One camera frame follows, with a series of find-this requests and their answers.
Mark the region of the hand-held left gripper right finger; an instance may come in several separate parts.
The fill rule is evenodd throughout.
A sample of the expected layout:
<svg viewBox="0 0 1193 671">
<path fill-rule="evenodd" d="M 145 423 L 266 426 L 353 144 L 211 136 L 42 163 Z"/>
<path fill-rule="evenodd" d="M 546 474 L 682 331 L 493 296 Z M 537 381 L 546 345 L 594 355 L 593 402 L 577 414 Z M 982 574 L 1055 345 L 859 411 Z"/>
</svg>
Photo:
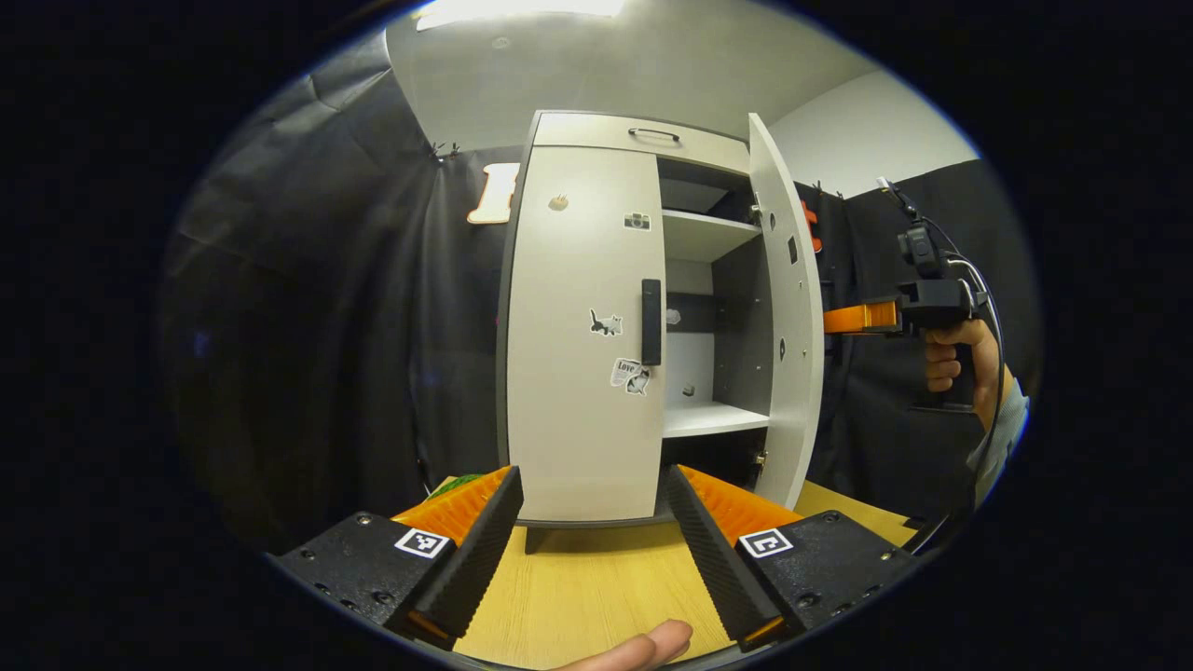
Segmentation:
<svg viewBox="0 0 1193 671">
<path fill-rule="evenodd" d="M 922 561 L 839 510 L 797 515 L 684 464 L 668 469 L 665 493 L 721 627 L 741 652 L 835 622 Z"/>
</svg>

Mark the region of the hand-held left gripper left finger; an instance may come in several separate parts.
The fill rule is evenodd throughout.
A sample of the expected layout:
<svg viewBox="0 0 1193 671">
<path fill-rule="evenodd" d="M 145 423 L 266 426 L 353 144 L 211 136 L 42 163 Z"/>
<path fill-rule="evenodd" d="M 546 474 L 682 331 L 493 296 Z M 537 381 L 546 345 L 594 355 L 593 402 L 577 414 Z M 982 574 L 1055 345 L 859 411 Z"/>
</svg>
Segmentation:
<svg viewBox="0 0 1193 671">
<path fill-rule="evenodd" d="M 506 466 L 457 478 L 400 515 L 347 515 L 271 561 L 295 581 L 396 634 L 453 650 L 493 581 L 524 501 Z"/>
</svg>

